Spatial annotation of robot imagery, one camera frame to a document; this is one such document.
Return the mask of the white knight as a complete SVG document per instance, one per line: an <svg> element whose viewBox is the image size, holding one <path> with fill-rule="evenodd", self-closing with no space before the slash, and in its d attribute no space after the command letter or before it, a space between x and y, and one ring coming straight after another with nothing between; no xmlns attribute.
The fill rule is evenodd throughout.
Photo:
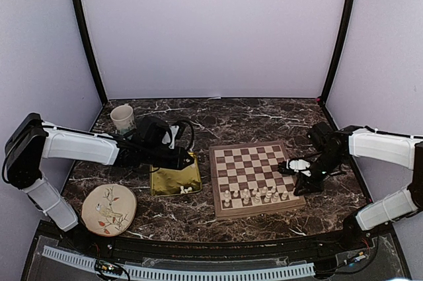
<svg viewBox="0 0 423 281"><path fill-rule="evenodd" d="M284 191L281 196L281 200L286 200L288 198L288 191Z"/></svg>

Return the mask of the white bishop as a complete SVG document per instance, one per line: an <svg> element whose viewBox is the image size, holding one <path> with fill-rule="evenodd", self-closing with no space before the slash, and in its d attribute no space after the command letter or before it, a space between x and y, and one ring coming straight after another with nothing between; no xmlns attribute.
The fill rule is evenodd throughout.
<svg viewBox="0 0 423 281"><path fill-rule="evenodd" d="M280 201L280 193L279 193L279 192L275 192L275 193L272 195L272 201L273 201L273 202L279 202L279 201Z"/></svg>
<svg viewBox="0 0 423 281"><path fill-rule="evenodd" d="M248 194L244 195L243 204L248 205L250 201L250 196Z"/></svg>

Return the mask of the white chess queen piece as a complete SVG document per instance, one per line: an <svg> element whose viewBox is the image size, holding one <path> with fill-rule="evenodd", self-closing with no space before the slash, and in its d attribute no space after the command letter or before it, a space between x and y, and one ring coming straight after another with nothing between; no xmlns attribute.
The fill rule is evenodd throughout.
<svg viewBox="0 0 423 281"><path fill-rule="evenodd" d="M272 197L272 192L271 191L267 191L266 194L264 195L264 199L263 199L263 203L264 204L268 204L270 203L270 199Z"/></svg>

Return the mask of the white chess king piece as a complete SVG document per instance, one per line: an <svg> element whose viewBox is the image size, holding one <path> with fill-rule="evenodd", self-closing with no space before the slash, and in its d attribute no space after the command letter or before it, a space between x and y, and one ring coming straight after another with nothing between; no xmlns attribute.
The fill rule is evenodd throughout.
<svg viewBox="0 0 423 281"><path fill-rule="evenodd" d="M262 203L261 202L261 193L260 192L257 192L256 193L256 195L253 198L253 202L254 202L255 205L260 205Z"/></svg>

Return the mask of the wooden chess board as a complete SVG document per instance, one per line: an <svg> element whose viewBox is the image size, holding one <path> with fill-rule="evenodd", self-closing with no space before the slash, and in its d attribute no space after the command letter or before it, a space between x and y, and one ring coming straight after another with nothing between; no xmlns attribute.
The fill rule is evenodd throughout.
<svg viewBox="0 0 423 281"><path fill-rule="evenodd" d="M217 219L244 218L260 214L273 214L290 210L298 210L306 205L305 198L293 194L296 177L281 175L278 163L286 161L288 154L281 141L244 143L237 145L220 145L209 148L211 183ZM280 201L264 204L262 188L267 186L271 191L276 187L280 193ZM250 201L243 204L243 190L249 189ZM261 193L261 204L255 205L252 194L254 188ZM230 192L230 207L224 208L224 193ZM239 196L233 197L238 190ZM282 193L288 191L288 198L281 200Z"/></svg>

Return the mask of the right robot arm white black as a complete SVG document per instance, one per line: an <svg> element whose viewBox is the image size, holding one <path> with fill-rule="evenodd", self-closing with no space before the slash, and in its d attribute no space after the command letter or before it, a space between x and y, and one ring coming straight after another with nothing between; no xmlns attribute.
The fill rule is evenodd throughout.
<svg viewBox="0 0 423 281"><path fill-rule="evenodd" d="M384 199L372 202L344 219L337 244L345 251L360 243L373 228L411 217L422 211L422 137L394 134L369 126L350 125L333 130L320 122L311 127L307 137L319 156L314 162L305 158L279 163L278 172L295 175L294 195L322 192L323 181L349 157L367 157L410 169L411 183Z"/></svg>

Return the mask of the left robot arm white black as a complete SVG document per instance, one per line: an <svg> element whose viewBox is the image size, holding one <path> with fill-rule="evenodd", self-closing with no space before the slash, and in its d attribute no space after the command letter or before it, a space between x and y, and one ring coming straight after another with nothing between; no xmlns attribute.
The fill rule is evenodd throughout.
<svg viewBox="0 0 423 281"><path fill-rule="evenodd" d="M114 167L183 170L194 164L188 148L178 146L188 120L168 124L146 116L134 130L120 134L96 134L56 126L30 113L5 145L1 176L5 183L23 191L35 205L66 232L79 252L93 247L93 236L79 227L75 210L63 199L40 169L43 159L88 161Z"/></svg>

